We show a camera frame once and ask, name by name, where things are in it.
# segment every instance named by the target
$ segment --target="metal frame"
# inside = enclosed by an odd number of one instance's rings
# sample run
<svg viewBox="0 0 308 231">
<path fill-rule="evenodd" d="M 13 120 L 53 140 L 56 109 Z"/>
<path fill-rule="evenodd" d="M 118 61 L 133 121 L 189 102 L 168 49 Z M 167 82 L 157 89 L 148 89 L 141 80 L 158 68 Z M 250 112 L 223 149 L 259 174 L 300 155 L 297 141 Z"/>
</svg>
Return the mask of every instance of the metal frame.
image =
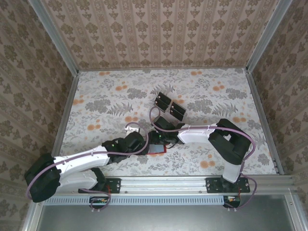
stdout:
<svg viewBox="0 0 308 231">
<path fill-rule="evenodd" d="M 250 175 L 258 184 L 256 195 L 285 195 L 291 196 L 295 193 L 292 176 L 287 175 Z M 117 198 L 126 198 L 128 196 L 152 197 L 161 196 L 219 196 L 219 195 L 234 195 L 233 193 L 207 193 L 206 179 L 219 176 L 173 176 L 173 177 L 118 177 L 121 178 L 120 194 Z M 251 189 L 254 188 L 254 183 L 249 181 Z M 93 194 L 77 194 L 77 193 L 59 193 L 56 196 L 64 196 L 72 198 L 74 196 L 88 197 Z M 105 194 L 96 193 L 95 196 L 105 196 Z M 44 202 L 31 203 L 23 231 L 36 231 L 39 218 L 42 212 Z M 292 221 L 300 224 L 300 212 L 297 206 L 290 210 Z"/>
<path fill-rule="evenodd" d="M 55 146 L 52 150 L 52 156 L 55 156 L 60 153 L 60 149 L 64 138 L 64 133 L 69 119 L 70 110 L 74 100 L 74 95 L 77 90 L 77 84 L 79 80 L 79 77 L 77 75 L 78 70 L 76 63 L 73 57 L 71 56 L 70 51 L 65 46 L 64 41 L 62 40 L 56 27 L 54 26 L 42 2 L 37 0 L 29 0 L 29 1 L 74 77 L 70 93 L 67 99 L 67 103 L 65 105 L 64 114 L 60 123 L 58 134 L 56 136 Z M 305 217 L 298 195 L 296 194 L 292 177 L 283 175 L 284 172 L 282 169 L 282 165 L 279 160 L 277 150 L 274 145 L 270 129 L 267 124 L 267 120 L 262 108 L 262 104 L 257 93 L 257 88 L 255 86 L 251 74 L 252 70 L 255 68 L 258 60 L 260 59 L 262 53 L 264 52 L 266 46 L 268 45 L 270 39 L 275 33 L 277 26 L 279 25 L 284 14 L 289 8 L 291 2 L 292 0 L 279 1 L 246 67 L 248 69 L 248 71 L 246 71 L 246 77 L 253 95 L 253 99 L 256 104 L 257 112 L 260 117 L 265 138 L 268 142 L 269 151 L 274 156 L 277 169 L 280 174 L 280 175 L 252 175 L 250 177 L 254 178 L 257 181 L 258 184 L 256 192 L 257 195 L 281 195 L 281 194 L 284 195 L 288 204 L 288 209 L 292 217 L 295 230 L 307 231 L 308 230 L 307 219 Z M 183 68 L 177 67 L 177 69 L 192 69 L 192 68 L 203 69 L 205 67 L 183 67 Z M 160 68 L 137 68 L 137 69 L 148 70 L 148 69 L 160 69 Z M 122 181 L 121 181 L 121 191 L 120 194 L 117 194 L 117 197 L 123 197 L 123 198 L 125 197 L 127 198 L 129 196 L 137 196 L 137 197 L 149 197 L 149 196 L 150 197 L 159 197 L 159 196 L 198 197 L 199 196 L 200 197 L 200 196 L 210 196 L 210 195 L 216 195 L 216 196 L 228 195 L 225 193 L 215 193 L 215 194 L 207 193 L 205 186 L 206 178 L 212 178 L 212 177 L 217 177 L 217 176 L 119 177 L 121 178 Z M 249 181 L 249 184 L 251 189 L 255 186 L 252 181 Z M 68 194 L 58 194 L 58 195 L 70 198 L 75 196 L 76 194 L 68 193 Z M 22 231 L 36 231 L 43 207 L 44 207 L 44 202 L 37 204 L 31 202 Z"/>
<path fill-rule="evenodd" d="M 265 139 L 268 143 L 269 152 L 271 153 L 272 157 L 275 160 L 274 163 L 276 163 L 278 173 L 283 175 L 284 171 L 283 171 L 283 168 L 282 168 L 282 165 L 281 165 L 281 162 L 280 162 L 280 158 L 278 156 L 278 152 L 277 152 L 273 137 L 272 137 L 271 132 L 270 132 L 270 127 L 269 127 L 268 121 L 266 119 L 264 110 L 263 110 L 263 106 L 262 106 L 262 103 L 261 103 L 261 100 L 260 100 L 260 97 L 259 97 L 259 94 L 258 94 L 258 91 L 257 91 L 257 87 L 256 87 L 256 84 L 255 84 L 254 78 L 253 78 L 251 72 L 245 70 L 245 73 L 246 73 L 246 77 L 247 77 L 247 81 L 248 81 L 248 84 L 249 84 L 249 87 L 250 87 L 250 90 L 251 90 L 251 94 L 252 94 L 252 97 L 254 99 L 256 109 L 257 109 L 257 112 L 258 112 L 258 115 L 259 115 L 259 118 L 260 118 L 260 122 L 261 122 L 261 125 L 262 125 L 262 128 L 263 128 L 264 136 L 265 136 Z"/>
<path fill-rule="evenodd" d="M 29 0 L 31 6 L 33 7 L 35 13 L 38 15 L 39 20 L 42 22 L 45 30 L 49 34 L 52 42 L 56 46 L 58 52 L 61 54 L 66 66 L 72 73 L 73 77 L 76 77 L 78 74 L 77 65 L 70 53 L 67 49 L 64 41 L 62 40 L 60 33 L 57 31 L 54 26 L 51 18 L 49 17 L 47 10 L 45 10 L 42 1 L 40 0 Z"/>
<path fill-rule="evenodd" d="M 68 94 L 68 97 L 67 97 L 67 101 L 66 101 L 66 104 L 65 104 L 65 108 L 64 108 L 64 111 L 63 111 L 61 122 L 60 122 L 60 125 L 59 125 L 58 133 L 57 133 L 56 139 L 54 141 L 54 146 L 52 148 L 51 156 L 57 156 L 60 153 L 61 146 L 62 146 L 63 139 L 64 139 L 66 126 L 67 126 L 67 122 L 68 122 L 68 119 L 69 119 L 69 114 L 71 113 L 75 93 L 77 91 L 78 82 L 79 82 L 79 76 L 76 76 L 75 78 L 73 78 L 72 86 L 71 86 L 71 89 L 69 90 L 69 94 Z"/>
<path fill-rule="evenodd" d="M 266 25 L 250 59 L 247 63 L 248 72 L 252 72 L 258 63 L 261 55 L 263 54 L 265 48 L 270 42 L 270 39 L 273 37 L 278 25 L 280 24 L 284 14 L 287 12 L 289 6 L 291 5 L 292 0 L 281 0 L 278 2 L 274 13 L 269 19 L 268 24 Z"/>
</svg>

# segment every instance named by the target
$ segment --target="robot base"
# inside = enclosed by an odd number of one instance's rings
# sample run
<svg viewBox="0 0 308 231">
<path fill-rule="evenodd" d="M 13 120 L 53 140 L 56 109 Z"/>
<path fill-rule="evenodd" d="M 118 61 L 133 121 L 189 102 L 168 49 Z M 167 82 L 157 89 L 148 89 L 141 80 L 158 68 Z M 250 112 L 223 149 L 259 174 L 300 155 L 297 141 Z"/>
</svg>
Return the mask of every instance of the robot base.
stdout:
<svg viewBox="0 0 308 231">
<path fill-rule="evenodd" d="M 206 179 L 207 193 L 249 193 L 250 187 L 248 179 L 239 177 L 235 183 L 230 183 L 223 178 L 207 178 Z"/>
</svg>

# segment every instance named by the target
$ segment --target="floral wallpaper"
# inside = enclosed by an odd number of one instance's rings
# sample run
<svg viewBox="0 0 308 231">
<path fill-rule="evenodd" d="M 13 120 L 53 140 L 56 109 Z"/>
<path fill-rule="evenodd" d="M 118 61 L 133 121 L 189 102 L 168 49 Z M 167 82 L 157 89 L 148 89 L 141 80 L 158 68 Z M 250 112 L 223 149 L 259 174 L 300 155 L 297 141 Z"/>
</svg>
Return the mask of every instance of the floral wallpaper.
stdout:
<svg viewBox="0 0 308 231">
<path fill-rule="evenodd" d="M 257 150 L 246 161 L 245 173 L 276 173 L 244 69 L 102 71 L 79 76 L 61 155 L 125 137 L 130 121 L 152 130 L 149 110 L 161 91 L 187 109 L 186 124 L 208 125 L 227 118 L 247 132 Z M 179 122 L 169 113 L 163 116 Z M 210 143 L 191 143 L 176 145 L 165 154 L 131 156 L 102 171 L 108 176 L 220 175 L 223 168 L 222 157 Z"/>
<path fill-rule="evenodd" d="M 287 174 L 308 211 L 308 2 L 294 0 L 253 70 Z"/>
<path fill-rule="evenodd" d="M 278 0 L 44 0 L 81 70 L 245 66 Z"/>
<path fill-rule="evenodd" d="M 23 224 L 25 171 L 51 152 L 72 76 L 30 4 L 0 1 L 0 230 Z"/>
</svg>

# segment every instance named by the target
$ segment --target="gray leaf pattern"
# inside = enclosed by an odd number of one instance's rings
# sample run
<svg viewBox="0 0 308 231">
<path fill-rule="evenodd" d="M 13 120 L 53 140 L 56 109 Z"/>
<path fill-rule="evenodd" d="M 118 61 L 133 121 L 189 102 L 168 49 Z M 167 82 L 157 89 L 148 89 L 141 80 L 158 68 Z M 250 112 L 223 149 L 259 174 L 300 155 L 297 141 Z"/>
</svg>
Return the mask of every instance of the gray leaf pattern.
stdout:
<svg viewBox="0 0 308 231">
<path fill-rule="evenodd" d="M 147 131 L 154 129 L 148 113 L 160 91 L 187 109 L 183 121 L 186 124 L 214 124 L 227 118 L 247 132 L 255 140 L 257 150 L 255 159 L 246 161 L 244 173 L 275 173 L 242 69 L 80 72 L 61 155 L 125 137 L 124 126 L 131 121 Z M 33 113 L 42 120 L 43 116 Z M 162 116 L 178 123 L 168 110 Z M 0 132 L 12 136 L 15 130 L 6 128 Z M 23 139 L 31 147 L 33 141 Z M 102 171 L 107 176 L 219 175 L 223 168 L 222 157 L 210 143 L 190 143 L 176 145 L 165 154 L 130 156 L 118 164 L 103 166 Z"/>
</svg>

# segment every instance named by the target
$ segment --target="robotic arm link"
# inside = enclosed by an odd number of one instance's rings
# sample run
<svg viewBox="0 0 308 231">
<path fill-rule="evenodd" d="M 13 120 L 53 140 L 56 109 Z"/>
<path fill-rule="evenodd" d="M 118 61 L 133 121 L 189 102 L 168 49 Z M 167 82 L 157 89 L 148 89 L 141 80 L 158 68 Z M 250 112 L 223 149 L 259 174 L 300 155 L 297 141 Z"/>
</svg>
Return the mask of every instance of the robotic arm link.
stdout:
<svg viewBox="0 0 308 231">
<path fill-rule="evenodd" d="M 227 119 L 208 126 L 184 123 L 174 126 L 160 115 L 153 121 L 150 116 L 150 121 L 155 130 L 146 132 L 146 140 L 139 128 L 130 126 L 137 124 L 132 122 L 126 126 L 124 138 L 105 141 L 96 148 L 70 156 L 42 155 L 25 173 L 26 195 L 29 197 L 30 194 L 33 202 L 41 202 L 59 192 L 104 191 L 106 178 L 97 167 L 119 163 L 132 154 L 146 155 L 150 144 L 184 145 L 190 142 L 210 142 L 222 156 L 225 168 L 221 182 L 228 191 L 239 179 L 244 161 L 255 149 L 252 139 Z M 253 150 L 245 157 L 251 143 Z"/>
</svg>

